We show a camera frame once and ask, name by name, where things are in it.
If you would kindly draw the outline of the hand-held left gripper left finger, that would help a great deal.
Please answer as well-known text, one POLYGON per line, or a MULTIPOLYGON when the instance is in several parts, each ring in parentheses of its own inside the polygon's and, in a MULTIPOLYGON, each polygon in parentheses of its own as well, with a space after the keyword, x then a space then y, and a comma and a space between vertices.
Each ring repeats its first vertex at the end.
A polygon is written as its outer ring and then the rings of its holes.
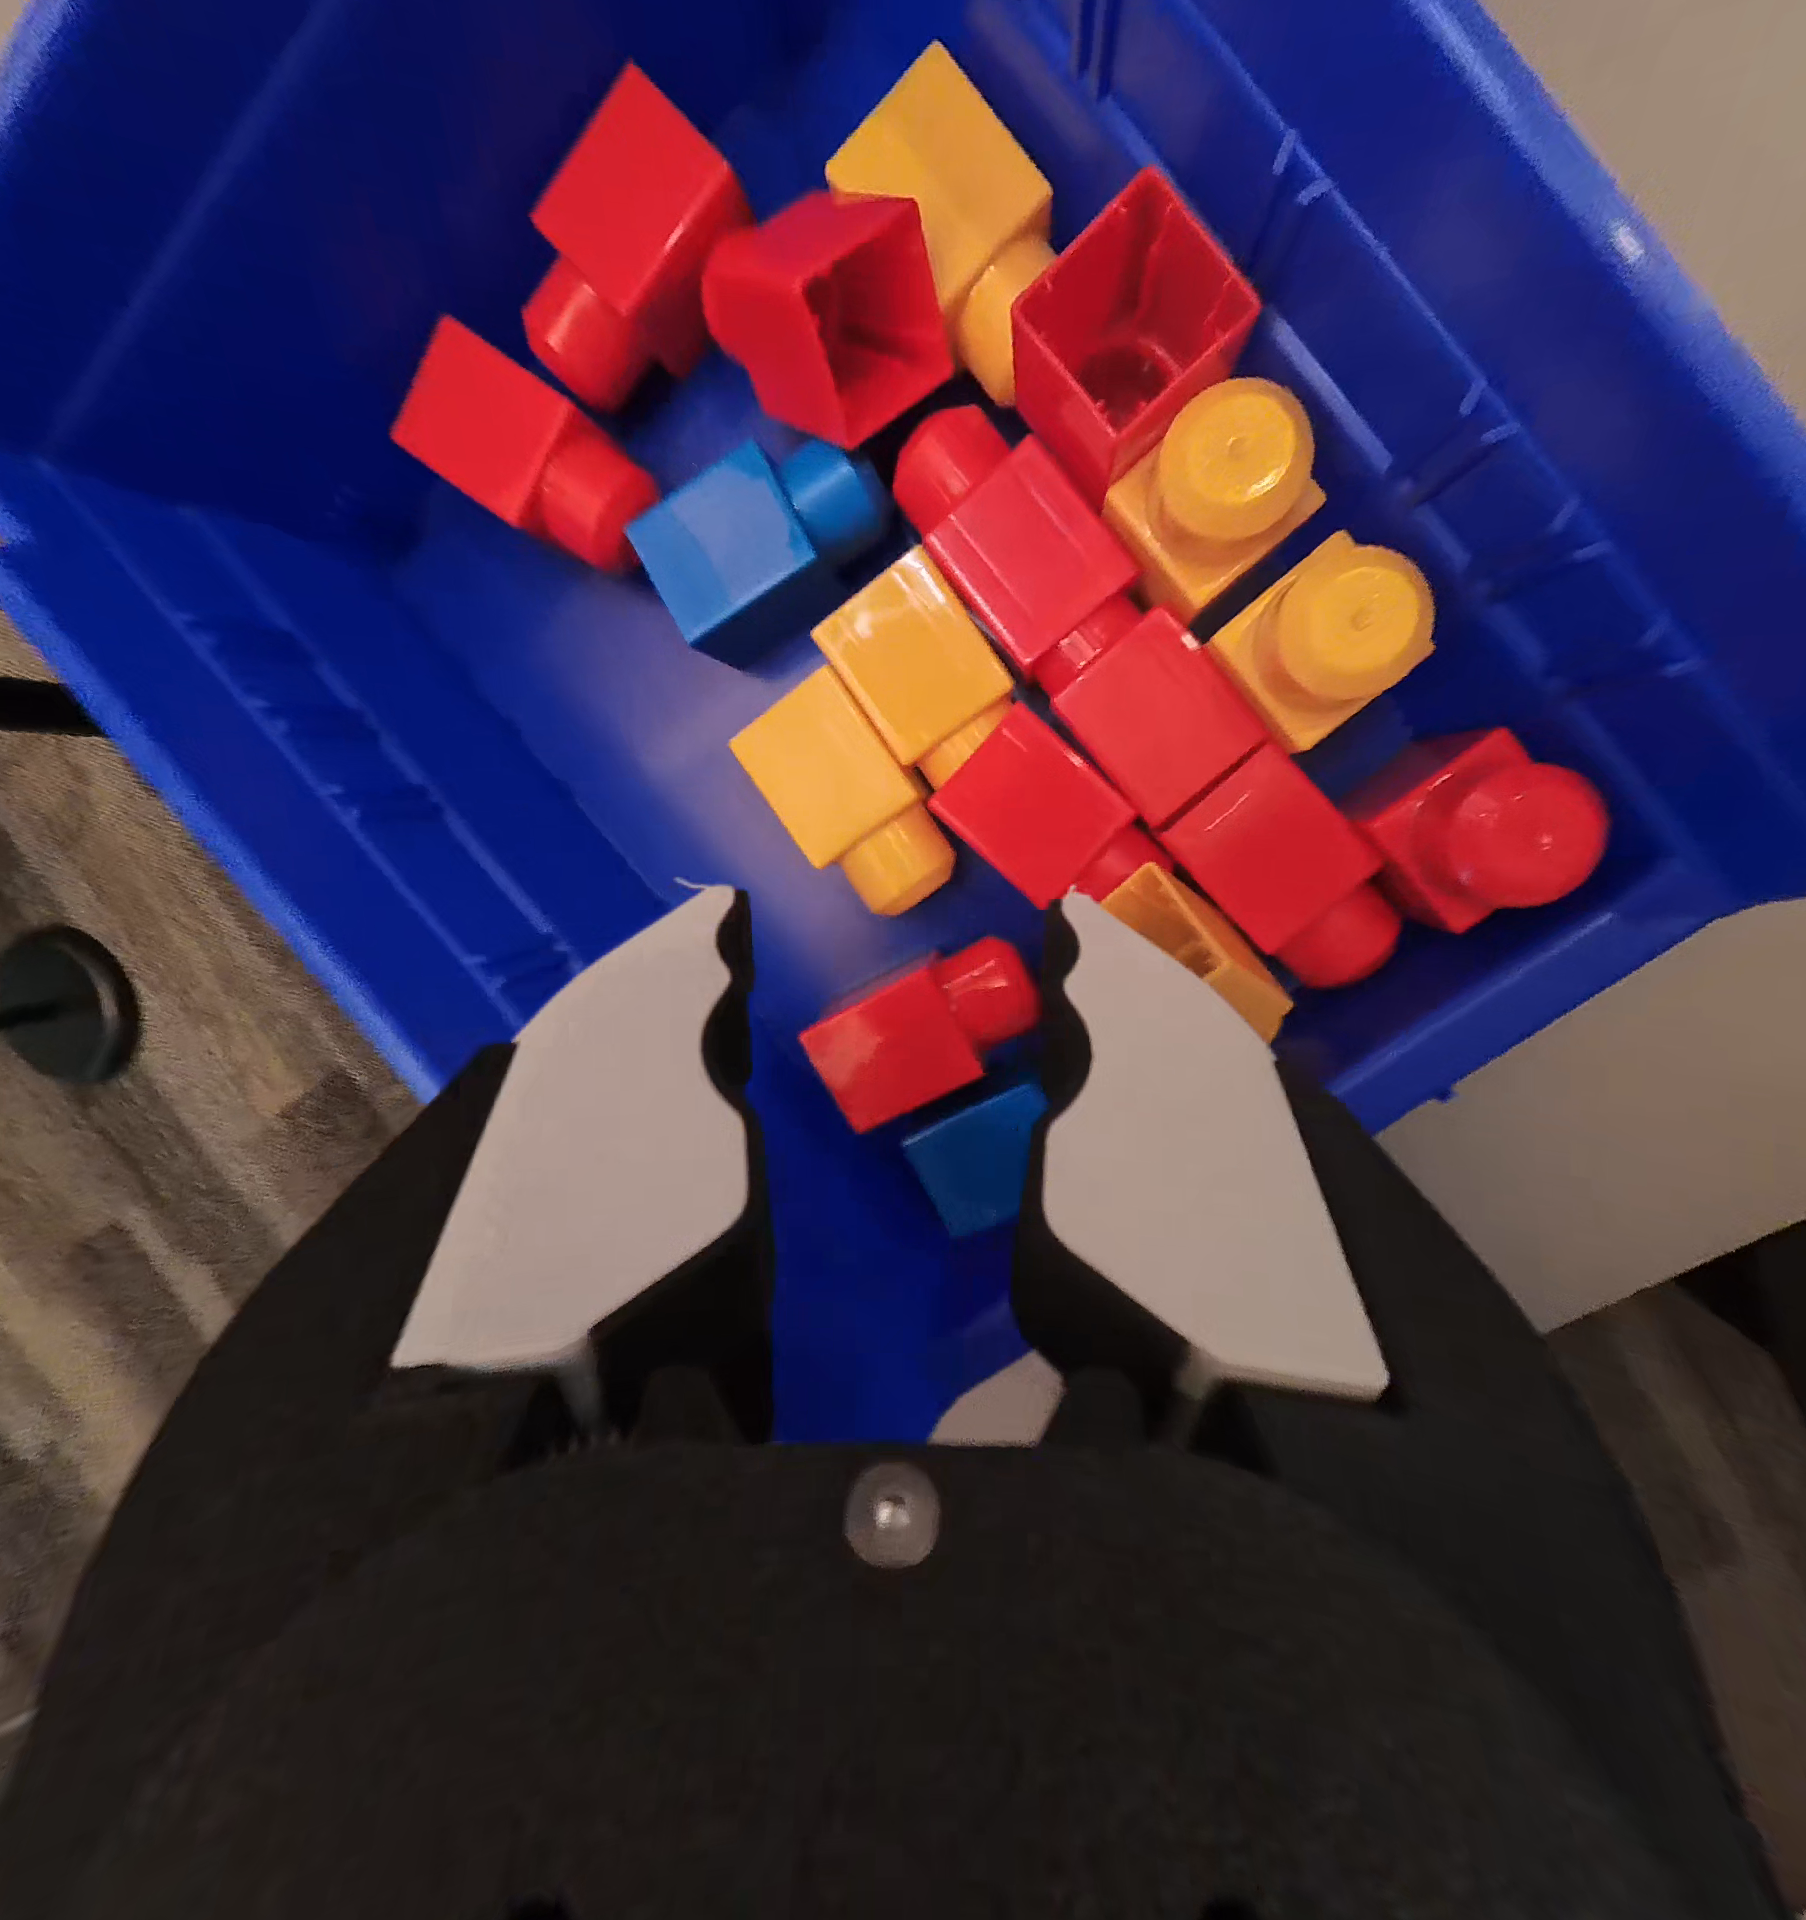
POLYGON ((521 1026, 394 1369, 546 1375, 591 1427, 679 1369, 771 1426, 750 983, 747 894, 704 885, 521 1026))

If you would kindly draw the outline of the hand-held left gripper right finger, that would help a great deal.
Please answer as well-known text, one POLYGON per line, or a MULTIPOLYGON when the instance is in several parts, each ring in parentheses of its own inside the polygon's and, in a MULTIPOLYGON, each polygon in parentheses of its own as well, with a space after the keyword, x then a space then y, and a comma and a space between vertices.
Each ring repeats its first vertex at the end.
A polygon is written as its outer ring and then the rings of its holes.
POLYGON ((1276 1055, 1085 898, 1045 916, 1045 1113, 1009 1302, 1044 1430, 1200 1427, 1222 1396, 1389 1410, 1392 1369, 1276 1055))

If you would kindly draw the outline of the pile of colourful toy blocks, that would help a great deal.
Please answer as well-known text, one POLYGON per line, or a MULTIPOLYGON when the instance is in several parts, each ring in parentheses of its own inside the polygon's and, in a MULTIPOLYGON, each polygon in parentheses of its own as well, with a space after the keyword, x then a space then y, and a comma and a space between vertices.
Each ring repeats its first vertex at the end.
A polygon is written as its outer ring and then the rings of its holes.
POLYGON ((945 40, 769 184, 771 111, 705 135, 659 58, 565 108, 530 210, 530 362, 439 317, 391 442, 601 578, 641 576, 740 719, 720 840, 866 928, 990 873, 978 943, 790 991, 801 1220, 905 1249, 1012 1216, 1035 988, 1008 928, 1097 900, 1272 1040, 1306 1006, 1590 912, 1613 809, 1510 727, 1312 766, 1461 606, 1324 521, 1303 400, 1242 375, 1251 278, 1160 169, 1056 248, 1056 189, 945 40))

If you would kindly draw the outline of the blue plastic bin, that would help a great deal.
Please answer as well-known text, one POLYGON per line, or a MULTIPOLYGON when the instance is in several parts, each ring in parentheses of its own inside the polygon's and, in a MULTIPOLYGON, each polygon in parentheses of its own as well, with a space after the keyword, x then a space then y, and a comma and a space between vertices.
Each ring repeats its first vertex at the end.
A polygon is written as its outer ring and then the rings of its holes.
POLYGON ((1437 654, 1309 772, 1510 727, 1613 848, 1570 900, 1416 930, 1283 1052, 1380 1131, 1732 909, 1806 898, 1806 429, 1474 4, 36 4, 0 68, 0 606, 422 1097, 698 882, 747 892, 775 1433, 924 1438, 1009 1362, 957 1243, 795 1035, 1041 916, 905 918, 731 754, 822 660, 698 660, 641 582, 391 445, 442 317, 521 354, 530 202, 631 61, 755 211, 932 40, 1073 239, 1155 165, 1263 299, 1330 521, 1437 654))

